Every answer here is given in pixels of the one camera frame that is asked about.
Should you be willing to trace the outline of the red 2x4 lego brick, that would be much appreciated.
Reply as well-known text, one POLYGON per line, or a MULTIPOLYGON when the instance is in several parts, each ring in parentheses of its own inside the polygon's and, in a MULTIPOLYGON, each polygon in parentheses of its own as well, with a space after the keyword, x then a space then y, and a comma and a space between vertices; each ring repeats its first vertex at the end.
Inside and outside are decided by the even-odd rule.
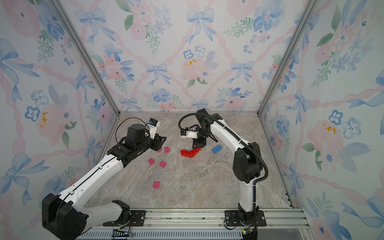
POLYGON ((192 149, 192 150, 181 150, 181 156, 186 158, 193 158, 195 157, 199 152, 201 151, 201 148, 192 149))

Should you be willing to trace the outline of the blue 2x4 lego brick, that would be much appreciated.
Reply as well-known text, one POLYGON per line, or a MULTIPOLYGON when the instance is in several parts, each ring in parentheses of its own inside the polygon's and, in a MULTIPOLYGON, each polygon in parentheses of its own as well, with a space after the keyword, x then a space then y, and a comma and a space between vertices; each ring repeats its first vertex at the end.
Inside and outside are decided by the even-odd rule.
POLYGON ((221 145, 217 145, 216 147, 212 148, 212 152, 214 154, 218 153, 219 151, 221 151, 223 148, 221 145))

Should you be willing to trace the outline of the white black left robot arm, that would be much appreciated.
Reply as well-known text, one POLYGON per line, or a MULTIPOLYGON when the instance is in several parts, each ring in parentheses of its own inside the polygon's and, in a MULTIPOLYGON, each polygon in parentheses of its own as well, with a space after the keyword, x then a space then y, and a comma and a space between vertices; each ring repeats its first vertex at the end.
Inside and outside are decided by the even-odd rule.
POLYGON ((87 208, 88 200, 116 173, 147 150, 158 151, 166 137, 157 134, 160 122, 150 119, 146 125, 133 124, 127 135, 108 150, 107 155, 77 182, 59 194, 42 200, 42 226, 60 240, 74 240, 90 228, 112 222, 130 223, 130 206, 123 201, 87 208))

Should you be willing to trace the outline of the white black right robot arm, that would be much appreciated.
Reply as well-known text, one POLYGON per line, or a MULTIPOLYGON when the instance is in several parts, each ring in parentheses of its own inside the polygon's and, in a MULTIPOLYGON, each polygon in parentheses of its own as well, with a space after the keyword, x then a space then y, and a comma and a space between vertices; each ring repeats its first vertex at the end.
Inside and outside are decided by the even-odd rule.
POLYGON ((233 172, 240 181, 241 196, 238 204, 239 218, 243 225, 265 226, 264 213, 257 204, 257 183, 267 179, 269 170, 261 157, 256 142, 244 140, 236 134, 218 114, 208 114, 205 109, 194 113, 199 124, 187 129, 186 136, 193 139, 193 149, 204 148, 207 138, 221 140, 234 155, 233 172))

